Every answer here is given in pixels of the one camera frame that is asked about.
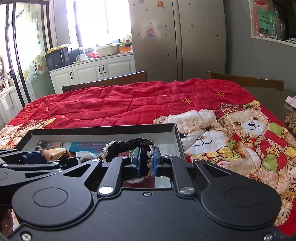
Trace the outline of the brown paper triangular packet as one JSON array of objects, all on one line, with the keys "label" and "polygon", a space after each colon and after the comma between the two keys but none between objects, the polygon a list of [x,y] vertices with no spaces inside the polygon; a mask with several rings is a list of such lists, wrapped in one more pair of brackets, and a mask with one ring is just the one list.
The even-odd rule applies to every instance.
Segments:
[{"label": "brown paper triangular packet", "polygon": [[61,157],[69,157],[69,152],[65,148],[48,149],[41,152],[47,162],[58,160]]}]

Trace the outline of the black crochet scrunchie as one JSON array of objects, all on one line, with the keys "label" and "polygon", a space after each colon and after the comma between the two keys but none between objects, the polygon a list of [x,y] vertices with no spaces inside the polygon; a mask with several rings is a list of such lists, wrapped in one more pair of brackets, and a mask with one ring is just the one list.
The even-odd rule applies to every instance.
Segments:
[{"label": "black crochet scrunchie", "polygon": [[112,141],[103,148],[101,158],[105,162],[111,162],[119,154],[133,151],[140,148],[140,176],[147,176],[152,165],[152,153],[154,150],[154,142],[145,138],[132,138],[127,142]]}]

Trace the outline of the black shallow tray box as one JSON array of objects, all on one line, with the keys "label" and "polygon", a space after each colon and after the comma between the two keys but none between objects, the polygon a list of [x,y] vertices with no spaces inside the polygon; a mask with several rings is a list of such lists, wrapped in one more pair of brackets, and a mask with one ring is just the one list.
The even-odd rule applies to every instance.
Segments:
[{"label": "black shallow tray box", "polygon": [[[154,142],[154,147],[158,147],[161,154],[173,155],[181,158],[185,162],[183,146],[177,130],[173,123],[163,125],[136,125],[136,126],[103,126],[96,128],[62,128],[31,130],[17,144],[19,151],[31,151],[38,141],[50,142],[78,142],[78,143],[110,143],[111,141],[127,142],[132,138],[145,138]],[[97,195],[100,182],[104,177],[110,163],[100,161],[88,161],[63,171],[53,177],[47,177],[38,184],[43,187],[57,187],[67,192],[84,190],[94,192]],[[152,190],[156,188],[133,188]]]}]

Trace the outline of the red teddy bear quilt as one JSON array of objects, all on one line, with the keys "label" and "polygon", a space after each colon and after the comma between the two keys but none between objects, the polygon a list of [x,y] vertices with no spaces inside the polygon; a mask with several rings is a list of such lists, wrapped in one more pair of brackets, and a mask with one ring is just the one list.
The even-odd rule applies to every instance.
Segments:
[{"label": "red teddy bear quilt", "polygon": [[215,110],[222,102],[257,101],[273,123],[283,126],[263,95],[254,97],[231,81],[190,79],[152,81],[123,86],[88,87],[40,97],[1,128],[1,148],[12,149],[34,126],[86,128],[151,124],[155,118],[187,110]]}]

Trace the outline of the dark wooden chair left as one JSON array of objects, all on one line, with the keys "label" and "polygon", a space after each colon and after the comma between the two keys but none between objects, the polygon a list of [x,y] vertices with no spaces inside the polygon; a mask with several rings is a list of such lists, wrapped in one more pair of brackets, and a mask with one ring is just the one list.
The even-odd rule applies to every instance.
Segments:
[{"label": "dark wooden chair left", "polygon": [[147,73],[145,71],[140,71],[128,75],[122,75],[119,77],[113,77],[108,78],[104,80],[97,80],[87,83],[81,83],[76,85],[67,85],[62,87],[62,92],[68,92],[71,90],[78,90],[78,89],[84,89],[89,87],[107,87],[112,85],[126,85],[126,84],[132,84],[136,82],[147,82]]}]

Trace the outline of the dark wooden chair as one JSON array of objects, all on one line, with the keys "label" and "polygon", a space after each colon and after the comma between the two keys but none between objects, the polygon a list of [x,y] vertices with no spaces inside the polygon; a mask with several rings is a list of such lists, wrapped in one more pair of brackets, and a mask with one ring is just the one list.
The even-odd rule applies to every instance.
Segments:
[{"label": "dark wooden chair", "polygon": [[242,87],[272,88],[280,92],[282,92],[285,88],[284,81],[282,80],[220,74],[220,73],[214,73],[210,71],[208,71],[207,74],[209,79],[232,81],[239,84]]},{"label": "dark wooden chair", "polygon": [[84,89],[89,87],[107,87],[112,85],[126,85],[126,84],[132,84],[136,82],[147,82],[147,73],[145,71],[140,71],[128,75],[122,75],[119,77],[113,77],[108,78],[104,80],[97,80],[87,83],[81,83],[76,85],[67,85],[62,87],[62,92],[68,92],[71,90],[78,90],[78,89]]}]

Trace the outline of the white kitchen cabinet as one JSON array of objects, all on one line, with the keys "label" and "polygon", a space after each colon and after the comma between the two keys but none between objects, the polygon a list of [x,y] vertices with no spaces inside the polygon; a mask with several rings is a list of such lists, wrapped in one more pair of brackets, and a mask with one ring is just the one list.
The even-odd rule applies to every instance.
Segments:
[{"label": "white kitchen cabinet", "polygon": [[133,52],[77,62],[49,72],[56,94],[62,87],[101,81],[136,72]]}]

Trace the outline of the white mug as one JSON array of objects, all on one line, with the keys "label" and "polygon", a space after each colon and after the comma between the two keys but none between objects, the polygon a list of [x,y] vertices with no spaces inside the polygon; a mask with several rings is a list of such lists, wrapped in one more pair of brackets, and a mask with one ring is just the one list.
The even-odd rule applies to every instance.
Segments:
[{"label": "white mug", "polygon": [[84,60],[87,60],[87,59],[88,59],[88,57],[87,57],[87,55],[85,53],[79,54],[79,55],[76,56],[76,61],[84,61]]}]

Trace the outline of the orange bowl on counter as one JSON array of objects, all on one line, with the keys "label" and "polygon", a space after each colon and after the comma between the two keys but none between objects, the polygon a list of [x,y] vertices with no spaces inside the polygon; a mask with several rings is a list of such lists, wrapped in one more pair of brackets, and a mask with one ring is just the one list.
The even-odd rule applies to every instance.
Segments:
[{"label": "orange bowl on counter", "polygon": [[119,53],[120,53],[120,54],[123,54],[123,53],[126,53],[126,52],[130,52],[130,51],[132,51],[132,46],[129,46],[129,47],[126,47],[126,46],[120,46],[120,47],[118,48],[118,50],[119,50]]}]

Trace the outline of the dark wooden chair right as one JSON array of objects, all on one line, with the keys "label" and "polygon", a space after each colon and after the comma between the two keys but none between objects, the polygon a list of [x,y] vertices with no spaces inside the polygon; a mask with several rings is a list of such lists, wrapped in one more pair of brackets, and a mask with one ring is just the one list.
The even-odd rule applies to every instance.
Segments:
[{"label": "dark wooden chair right", "polygon": [[239,84],[242,87],[272,88],[280,92],[282,92],[285,88],[284,81],[282,80],[220,74],[220,73],[214,73],[210,71],[208,71],[207,74],[209,79],[232,81]]}]

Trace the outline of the white tub on counter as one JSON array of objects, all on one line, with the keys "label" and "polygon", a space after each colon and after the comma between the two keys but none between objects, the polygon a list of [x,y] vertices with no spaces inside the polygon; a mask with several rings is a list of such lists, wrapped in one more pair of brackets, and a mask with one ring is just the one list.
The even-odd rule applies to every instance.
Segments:
[{"label": "white tub on counter", "polygon": [[105,45],[97,48],[97,54],[99,57],[111,56],[117,53],[117,45]]}]

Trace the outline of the stainless double-door refrigerator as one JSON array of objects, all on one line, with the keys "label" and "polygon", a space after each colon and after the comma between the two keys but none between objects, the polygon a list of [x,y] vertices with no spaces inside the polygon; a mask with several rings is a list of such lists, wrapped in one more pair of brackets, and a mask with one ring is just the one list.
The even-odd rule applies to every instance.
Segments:
[{"label": "stainless double-door refrigerator", "polygon": [[207,79],[224,73],[226,27],[223,1],[129,1],[137,71],[148,81]]}]

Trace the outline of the brown nuts pile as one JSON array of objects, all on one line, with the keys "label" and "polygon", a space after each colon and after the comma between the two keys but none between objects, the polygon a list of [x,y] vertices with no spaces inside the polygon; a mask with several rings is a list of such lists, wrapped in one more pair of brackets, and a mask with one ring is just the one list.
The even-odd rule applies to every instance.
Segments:
[{"label": "brown nuts pile", "polygon": [[287,124],[292,134],[295,136],[296,135],[296,114],[287,113],[285,115],[285,123]]}]

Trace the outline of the pink cloth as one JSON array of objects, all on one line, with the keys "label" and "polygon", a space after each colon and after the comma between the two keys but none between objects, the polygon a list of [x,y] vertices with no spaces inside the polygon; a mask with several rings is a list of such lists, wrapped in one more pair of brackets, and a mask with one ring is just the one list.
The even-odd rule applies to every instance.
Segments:
[{"label": "pink cloth", "polygon": [[285,99],[285,102],[291,106],[292,108],[296,108],[296,96],[294,97],[291,97],[291,96],[288,96],[286,99]]}]

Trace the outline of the green sign on shelf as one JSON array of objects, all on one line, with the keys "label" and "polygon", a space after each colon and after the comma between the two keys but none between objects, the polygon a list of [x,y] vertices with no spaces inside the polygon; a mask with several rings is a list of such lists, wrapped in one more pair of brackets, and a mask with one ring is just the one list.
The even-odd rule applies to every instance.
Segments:
[{"label": "green sign on shelf", "polygon": [[260,37],[275,38],[275,13],[264,9],[258,9]]}]

